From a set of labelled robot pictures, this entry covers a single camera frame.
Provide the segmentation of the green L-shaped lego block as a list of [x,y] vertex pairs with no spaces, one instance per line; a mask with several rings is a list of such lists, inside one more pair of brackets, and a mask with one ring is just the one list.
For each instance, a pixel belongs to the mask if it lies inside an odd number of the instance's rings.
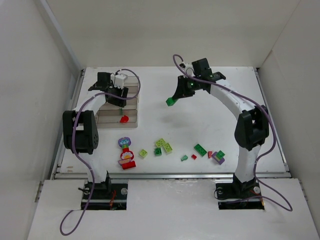
[[166,105],[168,107],[171,107],[176,103],[176,101],[177,101],[176,99],[173,99],[172,97],[169,97],[165,102],[166,102]]

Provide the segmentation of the small red lego piece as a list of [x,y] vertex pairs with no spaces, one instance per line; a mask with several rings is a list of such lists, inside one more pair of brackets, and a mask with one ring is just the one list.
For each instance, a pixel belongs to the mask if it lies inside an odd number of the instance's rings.
[[124,124],[124,123],[127,123],[129,120],[130,120],[130,118],[127,115],[124,115],[121,117],[119,122]]

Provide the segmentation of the lime green 2x4 brick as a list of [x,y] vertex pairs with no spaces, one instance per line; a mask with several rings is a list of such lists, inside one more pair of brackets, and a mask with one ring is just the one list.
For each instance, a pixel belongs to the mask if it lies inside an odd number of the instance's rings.
[[166,141],[165,141],[163,138],[160,138],[160,139],[158,139],[158,140],[155,142],[155,146],[156,146],[157,148],[160,148],[160,147],[163,146],[165,143],[166,143]]

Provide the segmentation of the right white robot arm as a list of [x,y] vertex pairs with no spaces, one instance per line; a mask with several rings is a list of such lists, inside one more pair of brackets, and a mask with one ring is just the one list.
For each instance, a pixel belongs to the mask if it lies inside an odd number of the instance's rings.
[[206,58],[191,64],[182,61],[175,66],[182,74],[178,77],[175,93],[166,100],[166,104],[172,106],[179,99],[192,97],[198,90],[218,99],[237,121],[234,138],[239,146],[239,155],[233,180],[252,184],[256,159],[269,136],[267,109],[238,93],[221,72],[212,71]]

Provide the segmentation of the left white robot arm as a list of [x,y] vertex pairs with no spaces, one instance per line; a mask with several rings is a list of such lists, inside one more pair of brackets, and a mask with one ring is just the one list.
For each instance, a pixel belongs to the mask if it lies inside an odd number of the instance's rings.
[[90,183],[100,184],[107,179],[107,170],[93,157],[99,144],[96,114],[106,103],[120,108],[126,106],[127,78],[121,73],[112,76],[109,72],[98,72],[97,81],[89,87],[83,102],[62,114],[64,146],[87,167]]

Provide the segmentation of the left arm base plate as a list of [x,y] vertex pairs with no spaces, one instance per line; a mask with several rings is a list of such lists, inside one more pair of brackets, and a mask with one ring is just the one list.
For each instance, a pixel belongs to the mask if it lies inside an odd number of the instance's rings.
[[87,210],[122,211],[127,209],[128,184],[112,183],[106,187],[98,184],[94,187]]

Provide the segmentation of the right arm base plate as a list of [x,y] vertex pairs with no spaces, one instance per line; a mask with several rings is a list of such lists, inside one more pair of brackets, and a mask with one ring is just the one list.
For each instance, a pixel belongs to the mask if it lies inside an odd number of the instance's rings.
[[260,185],[255,179],[248,185],[236,180],[215,183],[214,197],[219,210],[264,210],[260,196]]

